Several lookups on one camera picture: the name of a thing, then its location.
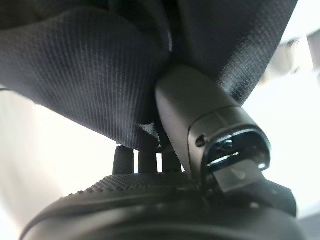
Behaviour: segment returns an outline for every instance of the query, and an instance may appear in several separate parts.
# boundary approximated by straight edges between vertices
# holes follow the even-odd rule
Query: black mesh fabric
[[[240,104],[297,0],[1,0],[0,84],[137,150],[154,151],[157,79],[188,64]]]

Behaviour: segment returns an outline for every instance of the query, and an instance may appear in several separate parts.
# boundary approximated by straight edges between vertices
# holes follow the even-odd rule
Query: small hole
[[[206,136],[205,135],[201,135],[200,137],[197,138],[197,140],[195,141],[195,145],[198,148],[203,147],[204,145],[206,145]]]

